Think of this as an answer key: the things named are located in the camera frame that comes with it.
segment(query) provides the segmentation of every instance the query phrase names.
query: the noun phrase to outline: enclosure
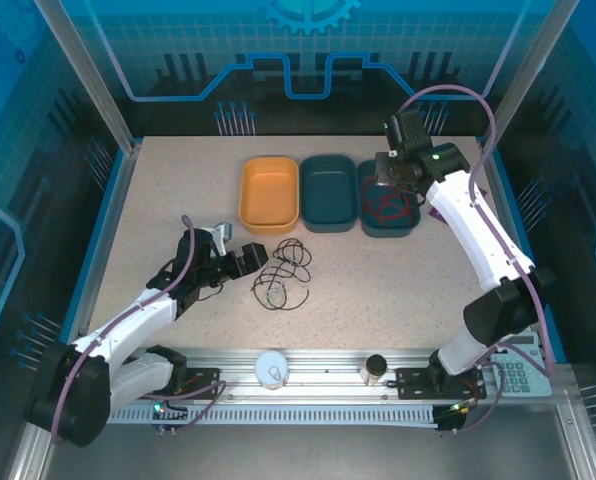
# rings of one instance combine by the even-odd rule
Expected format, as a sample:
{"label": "enclosure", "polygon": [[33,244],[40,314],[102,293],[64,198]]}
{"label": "enclosure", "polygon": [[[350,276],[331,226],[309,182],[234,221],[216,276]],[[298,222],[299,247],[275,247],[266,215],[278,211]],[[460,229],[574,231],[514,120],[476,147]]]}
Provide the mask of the enclosure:
{"label": "enclosure", "polygon": [[[424,366],[461,327],[478,281],[429,205],[406,236],[368,229],[359,166],[389,150],[385,118],[447,84],[481,94],[497,133],[473,97],[448,88],[415,102],[424,128],[472,166],[496,146],[478,177],[484,199],[556,277],[545,310],[551,395],[503,395],[456,439],[352,417],[254,419],[431,408],[365,387],[359,365],[381,353],[392,376]],[[247,230],[243,166],[268,155],[347,157],[351,213],[323,227],[305,213],[333,203],[301,198],[289,233]],[[333,202],[337,184],[318,185],[316,173],[301,171],[313,182],[301,187]],[[159,438],[153,422],[117,415],[84,449],[52,446],[23,419],[38,359],[127,308],[176,253],[183,214],[196,227],[231,223],[228,249],[272,251],[296,237],[313,256],[299,308],[262,308],[252,276],[149,339],[219,368],[228,386],[216,411],[249,420],[216,414]],[[254,376],[265,349],[289,359],[277,391]],[[493,370],[484,380],[474,418],[497,392]],[[151,408],[127,408],[141,405]],[[596,0],[0,1],[0,478],[162,474],[596,478]]]}

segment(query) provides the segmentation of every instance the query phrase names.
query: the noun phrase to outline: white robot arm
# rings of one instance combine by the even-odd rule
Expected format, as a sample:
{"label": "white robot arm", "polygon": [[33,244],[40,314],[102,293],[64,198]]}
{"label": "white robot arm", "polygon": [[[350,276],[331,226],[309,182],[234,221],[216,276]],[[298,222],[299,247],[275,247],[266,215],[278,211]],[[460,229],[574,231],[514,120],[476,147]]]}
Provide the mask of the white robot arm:
{"label": "white robot arm", "polygon": [[[187,359],[171,349],[155,346],[130,358],[158,330],[178,319],[199,300],[204,287],[218,287],[259,270],[267,262],[263,245],[250,243],[242,255],[227,251],[231,225],[223,223],[210,229],[195,229],[190,242],[189,230],[178,243],[176,257],[167,262],[148,283],[140,296],[124,312],[138,307],[106,336],[101,332],[114,319],[70,345],[54,342],[44,351],[25,406],[25,419],[50,430],[65,378],[74,363],[91,346],[78,371],[62,409],[59,435],[75,445],[85,446],[100,433],[111,412],[147,393],[180,390],[187,380]],[[190,268],[180,283],[172,285],[182,272],[195,244]],[[154,301],[147,300],[167,287],[173,288]]]}
{"label": "white robot arm", "polygon": [[[512,252],[519,268],[538,292],[553,283],[548,269],[535,269],[502,228],[476,189],[469,194],[469,164],[453,144],[434,147],[417,109],[393,115],[385,122],[389,153],[376,154],[376,183],[414,189],[425,196],[447,221],[476,271],[485,294],[463,311],[464,326],[429,359],[429,376],[438,395],[444,384],[473,368],[495,344],[536,322],[536,312],[515,265],[492,228]],[[490,228],[475,208],[477,203]]]}

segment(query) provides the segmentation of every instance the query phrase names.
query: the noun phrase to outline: black motor joint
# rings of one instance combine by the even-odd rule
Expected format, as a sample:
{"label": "black motor joint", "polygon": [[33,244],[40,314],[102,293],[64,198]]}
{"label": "black motor joint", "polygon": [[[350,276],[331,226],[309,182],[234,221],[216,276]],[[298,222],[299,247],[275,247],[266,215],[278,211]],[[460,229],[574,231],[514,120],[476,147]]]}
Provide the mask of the black motor joint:
{"label": "black motor joint", "polygon": [[418,109],[391,115],[384,125],[390,151],[376,153],[379,185],[398,185],[424,198],[434,182],[469,171],[469,162],[456,145],[433,145]]}
{"label": "black motor joint", "polygon": [[[176,257],[149,280],[147,288],[164,290],[178,277],[189,256],[190,238],[189,230],[185,231],[178,241]],[[199,300],[202,288],[216,288],[228,280],[236,280],[254,273],[269,259],[265,246],[260,243],[243,245],[242,255],[237,255],[232,250],[221,256],[211,233],[197,228],[194,230],[194,239],[194,254],[189,270],[180,283],[169,292],[169,296],[177,301],[176,317]]]}
{"label": "black motor joint", "polygon": [[[553,272],[547,267],[533,269],[528,277],[544,308],[556,284]],[[487,348],[493,347],[507,335],[522,332],[538,321],[533,299],[521,277],[514,280],[503,278],[498,287],[467,305],[463,310],[463,318],[469,334]],[[429,357],[428,373],[436,393],[442,396],[452,377],[442,365],[438,350]]]}
{"label": "black motor joint", "polygon": [[[50,344],[38,364],[24,417],[51,431],[65,378],[80,357],[74,345]],[[110,413],[109,364],[101,356],[88,357],[66,399],[58,436],[79,447],[90,444],[102,431]]]}

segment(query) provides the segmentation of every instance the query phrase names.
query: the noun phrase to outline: speckled table surface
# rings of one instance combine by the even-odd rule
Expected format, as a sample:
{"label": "speckled table surface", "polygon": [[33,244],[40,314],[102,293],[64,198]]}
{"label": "speckled table surface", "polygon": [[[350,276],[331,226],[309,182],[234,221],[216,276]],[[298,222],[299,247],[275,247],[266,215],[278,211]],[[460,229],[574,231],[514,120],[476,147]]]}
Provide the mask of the speckled table surface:
{"label": "speckled table surface", "polygon": [[[471,163],[473,137],[455,143]],[[197,227],[231,222],[228,248],[257,241],[269,248],[297,237],[313,254],[310,296],[297,310],[268,311],[255,300],[253,276],[225,284],[153,337],[171,347],[434,348],[462,324],[463,307],[481,294],[467,255],[449,227],[422,208],[407,237],[367,237],[357,222],[341,234],[314,234],[299,221],[284,237],[254,236],[238,219],[240,175],[255,156],[297,162],[340,153],[356,163],[384,151],[383,137],[147,137],[144,139],[96,302],[90,330],[127,307],[175,255],[180,216]],[[484,173],[481,188],[489,190]],[[493,202],[492,195],[487,201]]]}

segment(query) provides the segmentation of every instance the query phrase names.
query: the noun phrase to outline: metal frame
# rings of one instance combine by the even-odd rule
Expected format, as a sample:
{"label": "metal frame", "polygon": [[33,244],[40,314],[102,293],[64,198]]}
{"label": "metal frame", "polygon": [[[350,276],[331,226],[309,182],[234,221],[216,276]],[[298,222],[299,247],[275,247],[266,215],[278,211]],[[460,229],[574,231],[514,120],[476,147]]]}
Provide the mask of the metal frame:
{"label": "metal frame", "polygon": [[516,71],[513,80],[496,109],[496,138],[491,137],[491,127],[485,133],[486,143],[494,145],[502,138],[516,114],[525,95],[542,70],[547,57],[560,38],[560,34],[569,22],[580,0],[555,0],[553,7],[545,17],[529,52]]}
{"label": "metal frame", "polygon": [[64,6],[60,0],[34,1],[118,146],[131,153],[134,139],[129,127]]}
{"label": "metal frame", "polygon": [[489,181],[489,187],[491,188],[491,195],[494,199],[494,205],[496,205],[496,211],[498,213],[498,220],[500,225],[505,229],[509,238],[516,244],[520,245],[520,235],[518,235],[518,228],[516,223],[513,221],[511,214],[511,207],[505,200],[505,189],[502,185],[502,179],[500,173],[496,168],[496,162],[492,158],[490,161],[485,163],[485,174]]}
{"label": "metal frame", "polygon": [[[508,127],[534,78],[540,71],[549,52],[562,33],[579,0],[556,0],[556,4],[545,19],[536,42],[525,57],[496,112],[499,125],[497,141]],[[114,188],[108,213],[105,217],[101,241],[94,253],[94,259],[83,289],[82,301],[76,311],[76,321],[69,338],[73,339],[80,328],[86,328],[95,304],[102,272],[111,251],[114,233],[118,225],[122,205],[129,189],[137,150],[135,142],[122,114],[107,90],[100,73],[78,35],[71,19],[59,0],[35,0],[50,29],[56,36],[68,60],[91,96],[96,108],[110,129],[116,142],[125,152],[124,165]],[[501,204],[504,205],[504,193]],[[504,208],[501,217],[507,216]],[[512,225],[509,218],[503,219]],[[230,392],[225,402],[248,404],[306,404],[328,403],[330,405],[394,405],[401,404],[395,391],[384,386],[357,388],[358,365],[367,357],[364,351],[286,351],[292,368],[292,382],[277,391],[264,390],[258,386],[253,375],[253,361],[260,352],[245,350],[190,350],[186,353],[194,366],[219,366],[223,378],[230,382]],[[382,352],[390,366],[424,366],[431,353],[428,350],[405,350]],[[485,372],[488,389],[493,393],[493,374]],[[503,404],[554,404],[561,421],[564,439],[569,449],[575,475],[580,479],[596,479],[596,439],[587,417],[584,404],[576,387],[575,377],[569,366],[559,366],[552,382],[554,396],[547,399],[505,399]],[[492,401],[493,395],[486,402]],[[412,401],[412,404],[425,402]],[[9,474],[10,480],[39,480],[45,476],[52,448],[50,435],[35,426],[27,425]]]}

